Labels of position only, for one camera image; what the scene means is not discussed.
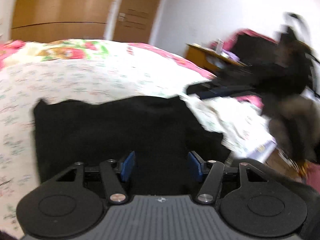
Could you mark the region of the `brown wooden wardrobe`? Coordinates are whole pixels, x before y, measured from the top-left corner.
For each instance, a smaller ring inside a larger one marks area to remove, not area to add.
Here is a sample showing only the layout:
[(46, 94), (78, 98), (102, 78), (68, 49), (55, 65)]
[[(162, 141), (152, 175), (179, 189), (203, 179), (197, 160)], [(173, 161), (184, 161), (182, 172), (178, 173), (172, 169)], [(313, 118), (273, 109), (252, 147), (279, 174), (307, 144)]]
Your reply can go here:
[(101, 39), (113, 0), (16, 0), (13, 40)]

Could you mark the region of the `pink and yellow cartoon quilt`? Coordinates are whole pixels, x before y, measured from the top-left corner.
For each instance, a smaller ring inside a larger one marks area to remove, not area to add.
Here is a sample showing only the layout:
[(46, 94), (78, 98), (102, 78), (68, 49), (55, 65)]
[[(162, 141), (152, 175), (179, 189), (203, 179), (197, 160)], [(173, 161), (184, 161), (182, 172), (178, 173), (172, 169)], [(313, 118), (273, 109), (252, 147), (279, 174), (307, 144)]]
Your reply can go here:
[(8, 41), (1, 44), (1, 69), (23, 62), (52, 60), (102, 60), (107, 56), (130, 55), (137, 57), (147, 53), (152, 63), (156, 55), (173, 61), (176, 65), (191, 69), (202, 77), (212, 79), (214, 74), (191, 61), (146, 43), (124, 43), (108, 40), (66, 39), (49, 43)]

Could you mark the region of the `metal thermos bottle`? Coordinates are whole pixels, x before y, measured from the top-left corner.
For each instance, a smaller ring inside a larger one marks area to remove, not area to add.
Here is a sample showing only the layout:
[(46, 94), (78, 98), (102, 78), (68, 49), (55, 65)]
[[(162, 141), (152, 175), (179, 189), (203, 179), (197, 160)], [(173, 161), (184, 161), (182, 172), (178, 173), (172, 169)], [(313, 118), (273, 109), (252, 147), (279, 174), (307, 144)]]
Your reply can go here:
[(224, 44), (223, 40), (221, 40), (221, 39), (218, 39), (218, 40), (217, 40), (215, 52), (216, 52), (218, 55), (221, 55), (221, 53), (222, 53), (223, 44)]

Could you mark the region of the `brown wooden door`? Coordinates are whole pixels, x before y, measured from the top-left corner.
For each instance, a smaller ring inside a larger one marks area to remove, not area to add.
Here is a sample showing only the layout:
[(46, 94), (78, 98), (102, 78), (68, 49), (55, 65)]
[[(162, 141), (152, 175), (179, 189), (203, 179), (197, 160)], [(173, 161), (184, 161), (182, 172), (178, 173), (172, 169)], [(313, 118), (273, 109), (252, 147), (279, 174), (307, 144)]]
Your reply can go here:
[(148, 43), (160, 0), (122, 0), (113, 40)]

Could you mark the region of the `black pants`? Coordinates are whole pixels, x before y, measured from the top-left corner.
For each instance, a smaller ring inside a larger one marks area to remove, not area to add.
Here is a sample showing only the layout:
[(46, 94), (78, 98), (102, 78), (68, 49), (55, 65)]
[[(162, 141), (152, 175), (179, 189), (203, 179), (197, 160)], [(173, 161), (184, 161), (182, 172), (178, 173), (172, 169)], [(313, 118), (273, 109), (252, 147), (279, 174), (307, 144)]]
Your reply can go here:
[(223, 135), (205, 130), (179, 97), (135, 96), (100, 105), (40, 100), (33, 110), (40, 181), (78, 161), (95, 166), (135, 152), (134, 194), (184, 194), (192, 182), (187, 155), (226, 161)]

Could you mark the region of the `white floral bed sheet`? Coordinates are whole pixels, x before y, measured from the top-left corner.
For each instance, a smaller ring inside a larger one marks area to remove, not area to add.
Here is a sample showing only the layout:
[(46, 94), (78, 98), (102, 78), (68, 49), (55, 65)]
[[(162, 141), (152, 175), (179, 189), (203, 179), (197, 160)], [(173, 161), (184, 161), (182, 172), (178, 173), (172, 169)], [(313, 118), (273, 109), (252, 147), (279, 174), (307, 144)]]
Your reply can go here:
[(208, 131), (223, 133), (234, 157), (264, 162), (275, 149), (258, 107), (235, 99), (201, 102), (184, 94), (188, 85), (210, 75), (165, 60), (160, 67), (111, 61), (55, 60), (14, 64), (1, 71), (1, 230), (20, 238), (20, 199), (39, 184), (32, 109), (39, 99), (103, 103), (136, 95), (180, 95)]

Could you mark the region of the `pink cloth over dark chair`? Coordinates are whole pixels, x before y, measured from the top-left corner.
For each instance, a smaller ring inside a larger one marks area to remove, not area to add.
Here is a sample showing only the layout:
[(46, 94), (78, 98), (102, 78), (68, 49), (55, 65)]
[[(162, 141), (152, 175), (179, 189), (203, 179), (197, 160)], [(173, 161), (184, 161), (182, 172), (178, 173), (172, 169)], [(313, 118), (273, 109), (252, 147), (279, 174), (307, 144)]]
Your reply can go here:
[(212, 42), (210, 49), (221, 46), (221, 52), (244, 64), (274, 63), (278, 42), (251, 29), (240, 29), (224, 41)]

